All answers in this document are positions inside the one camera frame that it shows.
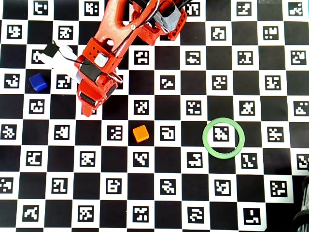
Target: black square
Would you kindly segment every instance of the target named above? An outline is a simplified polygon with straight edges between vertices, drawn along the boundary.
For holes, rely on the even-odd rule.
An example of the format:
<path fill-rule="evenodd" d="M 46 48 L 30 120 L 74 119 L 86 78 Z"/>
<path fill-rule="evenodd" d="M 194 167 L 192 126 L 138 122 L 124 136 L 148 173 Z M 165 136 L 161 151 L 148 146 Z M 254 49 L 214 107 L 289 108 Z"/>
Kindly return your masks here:
<path fill-rule="evenodd" d="M 232 70 L 231 46 L 207 46 L 207 70 Z"/>
<path fill-rule="evenodd" d="M 264 174 L 291 175 L 290 149 L 263 148 Z"/>
<path fill-rule="evenodd" d="M 48 146 L 48 172 L 73 172 L 73 168 L 73 146 Z"/>
<path fill-rule="evenodd" d="M 259 95 L 258 71 L 234 71 L 234 95 Z"/>
<path fill-rule="evenodd" d="M 137 143 L 136 139 L 134 137 L 133 133 L 129 133 L 129 141 L 128 141 L 128 145 L 129 146 L 153 146 L 154 145 L 154 130 L 155 130 L 155 123 L 154 121 L 129 121 L 129 127 L 128 127 L 128 131 L 133 131 L 134 128 L 139 127 L 140 125 L 145 125 L 146 129 L 148 131 L 149 134 L 149 139 Z"/>
<path fill-rule="evenodd" d="M 237 175 L 237 201 L 265 202 L 263 175 Z"/>
<path fill-rule="evenodd" d="M 231 21 L 231 1 L 206 1 L 206 21 Z"/>
<path fill-rule="evenodd" d="M 24 120 L 23 145 L 48 144 L 48 120 Z"/>
<path fill-rule="evenodd" d="M 46 200 L 44 227 L 71 227 L 72 200 Z"/>
<path fill-rule="evenodd" d="M 90 38 L 97 33 L 101 22 L 79 22 L 78 44 L 88 44 Z"/>
<path fill-rule="evenodd" d="M 28 1 L 4 0 L 3 19 L 28 19 Z"/>
<path fill-rule="evenodd" d="M 75 95 L 51 95 L 51 119 L 75 119 Z"/>
<path fill-rule="evenodd" d="M 182 71 L 181 94 L 206 95 L 206 72 Z"/>
<path fill-rule="evenodd" d="M 26 48 L 26 45 L 2 44 L 0 68 L 24 69 L 26 67 Z"/>
<path fill-rule="evenodd" d="M 291 147 L 308 147 L 309 138 L 307 136 L 309 123 L 307 122 L 290 122 L 290 139 Z"/>
<path fill-rule="evenodd" d="M 101 145 L 101 121 L 76 121 L 75 145 Z"/>
<path fill-rule="evenodd" d="M 24 205 L 23 206 L 23 222 L 38 222 L 40 206 L 39 205 Z"/>
<path fill-rule="evenodd" d="M 54 20 L 78 20 L 78 0 L 70 1 L 70 14 L 68 7 L 62 0 L 54 1 Z"/>
<path fill-rule="evenodd" d="M 73 199 L 100 199 L 100 173 L 74 173 Z"/>
<path fill-rule="evenodd" d="M 233 96 L 207 96 L 208 120 L 218 117 L 233 119 Z"/>
<path fill-rule="evenodd" d="M 309 95 L 308 71 L 287 71 L 288 95 Z"/>
<path fill-rule="evenodd" d="M 17 200 L 0 200 L 0 227 L 15 227 Z"/>
<path fill-rule="evenodd" d="M 101 201 L 100 228 L 126 228 L 126 201 Z"/>
<path fill-rule="evenodd" d="M 0 95 L 0 118 L 23 118 L 24 95 L 1 94 Z"/>
<path fill-rule="evenodd" d="M 284 22 L 286 45 L 308 45 L 309 28 L 307 22 Z"/>
<path fill-rule="evenodd" d="M 0 146 L 0 172 L 18 172 L 20 146 Z"/>
<path fill-rule="evenodd" d="M 181 45 L 205 45 L 205 22 L 186 22 L 181 31 Z"/>
<path fill-rule="evenodd" d="M 29 78 L 31 78 L 32 76 L 41 73 L 44 81 L 47 83 L 47 88 L 41 90 L 39 93 L 36 92 L 33 87 L 31 86 L 31 83 L 29 81 Z M 37 70 L 37 69 L 27 69 L 26 70 L 26 84 L 25 84 L 25 93 L 35 93 L 35 94 L 43 94 L 43 93 L 50 93 L 50 86 L 51 86 L 51 70 Z"/>
<path fill-rule="evenodd" d="M 94 221 L 94 205 L 79 205 L 77 221 L 93 222 Z"/>
<path fill-rule="evenodd" d="M 257 22 L 232 22 L 233 45 L 257 45 Z"/>
<path fill-rule="evenodd" d="M 46 173 L 20 173 L 19 199 L 45 199 Z"/>
<path fill-rule="evenodd" d="M 126 172 L 127 147 L 103 146 L 102 147 L 102 172 Z"/>
<path fill-rule="evenodd" d="M 282 4 L 262 4 L 257 5 L 257 19 L 267 21 L 282 21 Z"/>
<path fill-rule="evenodd" d="M 155 147 L 154 171 L 156 173 L 180 173 L 180 147 Z"/>
<path fill-rule="evenodd" d="M 156 70 L 179 70 L 180 69 L 180 47 L 178 46 L 156 46 L 155 69 Z"/>
<path fill-rule="evenodd" d="M 154 94 L 154 71 L 129 71 L 129 94 Z"/>
<path fill-rule="evenodd" d="M 28 44 L 50 44 L 52 39 L 52 21 L 28 21 Z"/>
<path fill-rule="evenodd" d="M 180 96 L 155 96 L 156 120 L 180 120 Z"/>
<path fill-rule="evenodd" d="M 112 95 L 103 104 L 103 119 L 127 120 L 128 96 Z"/>
<path fill-rule="evenodd" d="M 154 174 L 128 174 L 127 197 L 129 200 L 154 199 Z"/>
<path fill-rule="evenodd" d="M 238 230 L 237 202 L 210 202 L 210 212 L 212 230 Z"/>
<path fill-rule="evenodd" d="M 259 46 L 260 70 L 285 70 L 284 46 Z"/>
<path fill-rule="evenodd" d="M 208 175 L 182 174 L 182 190 L 183 201 L 208 201 Z"/>
<path fill-rule="evenodd" d="M 288 121 L 287 98 L 261 96 L 261 115 L 262 121 Z"/>
<path fill-rule="evenodd" d="M 182 203 L 155 201 L 154 227 L 164 229 L 182 228 Z"/>
<path fill-rule="evenodd" d="M 207 122 L 182 121 L 182 146 L 203 146 L 202 139 L 192 134 L 202 134 L 206 125 Z"/>

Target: checkered floor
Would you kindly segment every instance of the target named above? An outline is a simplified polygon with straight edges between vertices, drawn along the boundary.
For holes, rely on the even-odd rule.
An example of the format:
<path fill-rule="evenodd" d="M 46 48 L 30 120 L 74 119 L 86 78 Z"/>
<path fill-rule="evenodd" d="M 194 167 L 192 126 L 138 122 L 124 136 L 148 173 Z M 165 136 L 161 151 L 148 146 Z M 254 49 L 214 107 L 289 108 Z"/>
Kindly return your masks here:
<path fill-rule="evenodd" d="M 288 228 L 308 174 L 308 1 L 193 1 L 176 41 L 134 41 L 123 85 L 87 118 L 77 84 L 38 55 L 52 40 L 81 54 L 104 8 L 0 0 L 0 231 Z M 48 83 L 41 93 L 29 83 L 37 73 Z M 218 117 L 245 132 L 233 159 L 202 144 Z M 150 139 L 137 144 L 142 124 Z M 208 139 L 225 153 L 238 142 L 227 124 Z"/>

